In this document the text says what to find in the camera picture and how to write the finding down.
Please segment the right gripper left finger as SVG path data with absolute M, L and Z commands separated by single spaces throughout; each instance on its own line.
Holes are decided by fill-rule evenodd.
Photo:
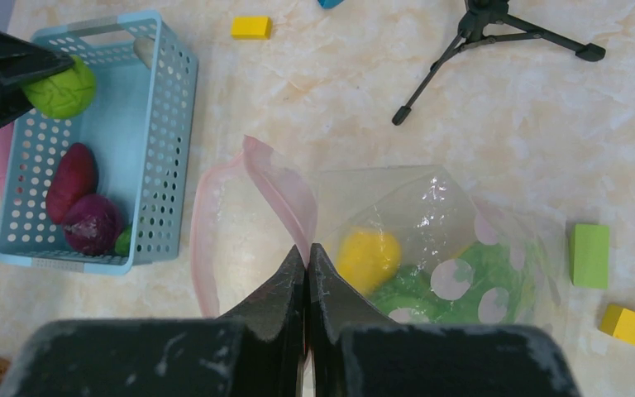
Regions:
M 306 359 L 306 270 L 293 246 L 278 270 L 221 318 L 243 325 L 230 396 L 300 396 Z

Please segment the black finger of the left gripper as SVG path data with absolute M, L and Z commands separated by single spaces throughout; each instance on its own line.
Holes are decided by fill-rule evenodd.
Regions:
M 21 87 L 74 66 L 65 53 L 23 41 L 0 31 L 0 127 L 33 109 Z

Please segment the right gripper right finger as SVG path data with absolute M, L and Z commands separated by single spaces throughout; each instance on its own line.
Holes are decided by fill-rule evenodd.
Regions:
M 316 396 L 362 396 L 362 355 L 353 352 L 351 331 L 360 326 L 392 326 L 395 321 L 350 286 L 326 249 L 313 243 L 307 270 L 308 339 Z

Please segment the yellow lemon toy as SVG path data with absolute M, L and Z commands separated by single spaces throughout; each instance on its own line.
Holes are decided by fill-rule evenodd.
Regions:
M 402 248 L 394 234 L 355 227 L 341 241 L 336 269 L 358 293 L 368 296 L 394 277 L 401 258 Z

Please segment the green lime toy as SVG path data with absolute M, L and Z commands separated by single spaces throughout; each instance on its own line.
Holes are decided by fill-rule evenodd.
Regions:
M 71 68 L 21 87 L 33 107 L 49 118 L 76 117 L 93 101 L 95 75 L 80 57 L 72 55 L 72 59 Z

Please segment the clear zip top bag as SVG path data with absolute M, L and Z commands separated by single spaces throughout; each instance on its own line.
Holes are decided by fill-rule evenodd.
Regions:
M 251 136 L 238 155 L 198 182 L 190 266 L 201 313 L 216 317 L 238 304 L 293 246 L 306 266 L 311 245 L 320 243 L 336 267 L 341 241 L 355 227 L 394 234 L 402 248 L 400 267 L 425 270 L 476 242 L 527 246 L 538 255 L 543 275 L 537 277 L 532 315 L 515 323 L 547 332 L 566 327 L 569 282 L 561 221 L 468 194 L 439 165 L 304 175 Z

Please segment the green lettuce toy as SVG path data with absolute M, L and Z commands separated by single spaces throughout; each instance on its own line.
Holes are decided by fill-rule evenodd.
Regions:
M 529 247 L 476 242 L 432 270 L 402 265 L 369 301 L 401 323 L 515 323 L 536 300 L 538 255 Z

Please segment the green cucumber toy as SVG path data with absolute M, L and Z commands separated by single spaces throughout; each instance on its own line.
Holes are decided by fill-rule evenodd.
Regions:
M 114 252 L 116 255 L 128 256 L 131 246 L 131 230 L 131 225 L 128 225 L 118 235 L 114 244 Z

